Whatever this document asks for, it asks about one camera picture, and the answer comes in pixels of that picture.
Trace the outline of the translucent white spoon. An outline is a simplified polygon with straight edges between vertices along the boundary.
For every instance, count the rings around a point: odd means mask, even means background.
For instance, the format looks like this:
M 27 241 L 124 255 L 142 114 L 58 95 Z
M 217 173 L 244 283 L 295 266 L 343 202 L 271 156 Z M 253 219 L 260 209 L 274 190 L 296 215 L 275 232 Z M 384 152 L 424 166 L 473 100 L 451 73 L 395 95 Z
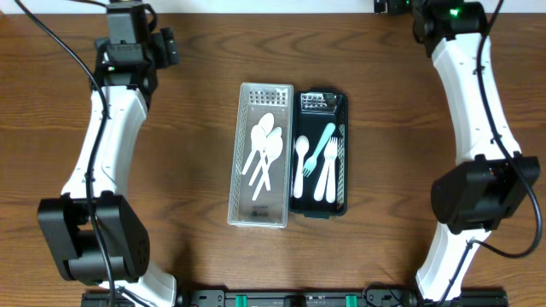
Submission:
M 266 139 L 267 139 L 267 136 L 271 133 L 272 129 L 273 129 L 273 125 L 274 125 L 274 115 L 272 113 L 266 113 L 260 120 L 259 122 L 257 123 L 257 125 L 261 125 L 262 128 L 264 129 L 265 131 L 265 135 L 266 135 Z M 255 170 L 254 170 L 254 173 L 252 174 L 251 176 L 251 179 L 249 181 L 249 185 L 250 186 L 253 186 L 255 180 L 256 180 L 256 177 L 257 175 L 259 174 L 260 170 L 262 169 L 262 164 L 264 162 L 264 148 L 265 148 L 265 143 L 264 143 L 264 147 L 262 148 L 261 151 L 258 151 L 257 153 L 259 153 L 260 155 L 260 161 L 258 162 Z

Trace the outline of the white utensil handle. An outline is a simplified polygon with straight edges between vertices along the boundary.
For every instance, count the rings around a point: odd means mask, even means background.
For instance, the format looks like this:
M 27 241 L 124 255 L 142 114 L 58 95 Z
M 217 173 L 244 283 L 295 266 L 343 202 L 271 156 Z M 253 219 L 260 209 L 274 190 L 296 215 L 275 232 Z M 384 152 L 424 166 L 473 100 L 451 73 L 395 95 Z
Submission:
M 271 140 L 273 137 L 275 136 L 280 136 L 282 137 L 282 128 L 281 127 L 276 127 L 268 136 L 267 136 L 267 139 L 266 139 L 266 143 L 268 140 Z M 271 189 L 271 186 L 270 186 L 270 180 L 264 184 L 265 185 L 265 188 L 267 191 L 270 191 Z

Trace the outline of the black plastic basket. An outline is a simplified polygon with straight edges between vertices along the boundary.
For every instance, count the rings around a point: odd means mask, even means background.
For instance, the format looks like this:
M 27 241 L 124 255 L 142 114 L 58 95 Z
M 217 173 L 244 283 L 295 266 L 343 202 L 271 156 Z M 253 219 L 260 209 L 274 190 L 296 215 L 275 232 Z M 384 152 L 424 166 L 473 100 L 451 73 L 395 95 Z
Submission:
M 300 193 L 292 188 L 289 210 L 305 217 L 328 219 L 342 216 L 348 208 L 348 97 L 337 89 L 311 88 L 294 95 L 293 139 L 305 136 L 309 141 L 303 160 L 308 160 L 317 148 L 321 137 L 337 140 L 334 162 L 334 200 L 319 200 L 316 186 L 324 167 L 323 152 L 317 154 L 316 168 L 302 178 Z

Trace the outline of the pale green plastic fork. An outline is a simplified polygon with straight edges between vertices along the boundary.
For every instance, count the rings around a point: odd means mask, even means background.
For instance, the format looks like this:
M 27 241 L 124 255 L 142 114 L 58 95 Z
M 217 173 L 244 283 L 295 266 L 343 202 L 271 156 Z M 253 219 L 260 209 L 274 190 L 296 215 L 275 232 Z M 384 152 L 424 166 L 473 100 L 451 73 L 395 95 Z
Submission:
M 317 158 L 318 155 L 321 153 L 321 151 L 326 146 L 329 138 L 333 135 L 335 130 L 335 124 L 334 123 L 328 123 L 326 124 L 321 137 L 317 143 L 317 146 L 315 147 L 315 150 L 310 158 L 308 158 L 305 161 L 304 167 L 303 167 L 303 175 L 304 177 L 309 177 L 311 173 L 315 170 L 317 166 Z

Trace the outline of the white spoon crossing handle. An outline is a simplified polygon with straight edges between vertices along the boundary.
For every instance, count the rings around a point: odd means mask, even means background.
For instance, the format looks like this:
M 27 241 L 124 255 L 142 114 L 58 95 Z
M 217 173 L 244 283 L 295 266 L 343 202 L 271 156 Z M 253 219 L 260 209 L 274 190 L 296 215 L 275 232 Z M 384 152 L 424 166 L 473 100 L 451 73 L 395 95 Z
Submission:
M 254 155 L 258 151 L 262 150 L 262 148 L 264 147 L 265 140 L 266 140 L 266 135 L 265 135 L 264 129 L 262 128 L 261 125 L 255 125 L 251 130 L 251 152 L 248 155 L 247 160 L 241 171 L 242 175 L 247 174 L 247 171 L 251 163 L 253 162 Z

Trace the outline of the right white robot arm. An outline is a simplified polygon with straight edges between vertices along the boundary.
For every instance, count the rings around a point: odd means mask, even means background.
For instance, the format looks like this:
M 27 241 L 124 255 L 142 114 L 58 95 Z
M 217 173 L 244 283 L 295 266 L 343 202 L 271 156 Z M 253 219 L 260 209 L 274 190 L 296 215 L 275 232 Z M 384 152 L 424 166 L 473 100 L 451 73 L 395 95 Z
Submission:
M 433 182 L 437 219 L 432 244 L 415 274 L 411 306 L 486 306 L 493 298 L 465 299 L 462 281 L 480 247 L 503 258 L 524 258 L 539 246 L 542 213 L 532 188 L 540 175 L 535 156 L 523 155 L 502 109 L 491 64 L 490 32 L 496 16 L 478 1 L 375 0 L 377 14 L 413 17 L 412 34 L 439 74 L 456 139 L 456 166 Z M 531 202 L 536 230 L 522 252 L 487 243 L 501 221 L 524 198 Z

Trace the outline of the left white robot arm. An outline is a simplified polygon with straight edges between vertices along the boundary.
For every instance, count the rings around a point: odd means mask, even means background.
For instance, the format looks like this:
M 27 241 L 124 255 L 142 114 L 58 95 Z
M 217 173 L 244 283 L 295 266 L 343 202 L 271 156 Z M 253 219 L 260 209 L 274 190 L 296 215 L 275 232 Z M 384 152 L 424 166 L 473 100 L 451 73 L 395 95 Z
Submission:
M 96 306 L 174 306 L 177 280 L 151 261 L 148 231 L 127 200 L 156 71 L 179 61 L 173 31 L 112 30 L 96 50 L 81 152 L 60 196 L 40 201 L 38 224 L 63 279 L 107 289 Z

